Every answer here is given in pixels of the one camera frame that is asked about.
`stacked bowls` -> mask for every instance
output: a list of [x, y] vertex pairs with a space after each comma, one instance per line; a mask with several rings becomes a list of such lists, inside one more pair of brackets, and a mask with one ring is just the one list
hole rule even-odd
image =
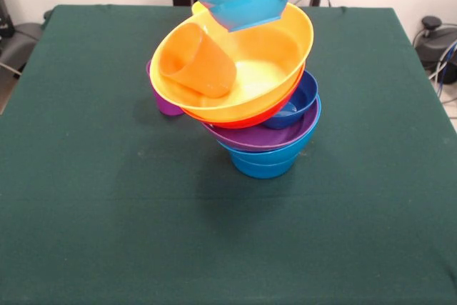
[[202, 0], [192, 10], [152, 57], [158, 104], [200, 121], [246, 175], [285, 173], [321, 113], [316, 80], [305, 71], [310, 19], [284, 0]]

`purple bowl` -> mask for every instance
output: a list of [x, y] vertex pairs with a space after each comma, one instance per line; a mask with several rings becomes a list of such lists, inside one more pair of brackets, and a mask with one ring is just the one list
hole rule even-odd
[[317, 96], [310, 109], [294, 125], [284, 129], [270, 129], [262, 124], [245, 129], [224, 129], [202, 123], [214, 137], [240, 151], [270, 151], [292, 144], [303, 137], [315, 124], [321, 100]]

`blue cable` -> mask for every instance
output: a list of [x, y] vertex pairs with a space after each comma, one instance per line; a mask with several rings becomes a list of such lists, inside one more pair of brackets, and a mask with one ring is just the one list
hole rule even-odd
[[443, 73], [441, 73], [440, 86], [438, 87], [438, 90], [436, 92], [438, 97], [441, 96], [441, 92], [443, 91], [443, 80], [444, 80], [444, 76], [446, 75], [446, 69], [448, 68], [448, 62], [451, 59], [456, 46], [457, 46], [457, 43], [452, 46], [452, 48], [449, 50], [448, 54], [446, 55], [446, 65], [444, 66]]

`floor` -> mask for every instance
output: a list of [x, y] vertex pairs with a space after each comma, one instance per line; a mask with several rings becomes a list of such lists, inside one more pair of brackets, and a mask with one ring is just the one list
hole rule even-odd
[[[0, 78], [0, 115], [3, 113], [6, 107], [6, 103], [8, 102], [17, 82], [18, 81], [14, 77]], [[445, 102], [454, 98], [457, 98], [457, 83], [452, 85], [444, 85], [443, 93], [441, 94], [440, 98], [441, 102]], [[457, 132], [457, 100], [451, 101], [447, 104], [444, 104], [443, 106], [448, 114], [449, 119], [451, 120], [451, 123], [454, 126], [454, 129]]]

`orange cup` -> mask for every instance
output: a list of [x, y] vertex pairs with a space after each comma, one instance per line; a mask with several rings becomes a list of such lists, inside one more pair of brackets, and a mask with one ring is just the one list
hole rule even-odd
[[211, 98], [227, 94], [236, 76], [233, 60], [195, 23], [167, 39], [159, 60], [161, 75]]

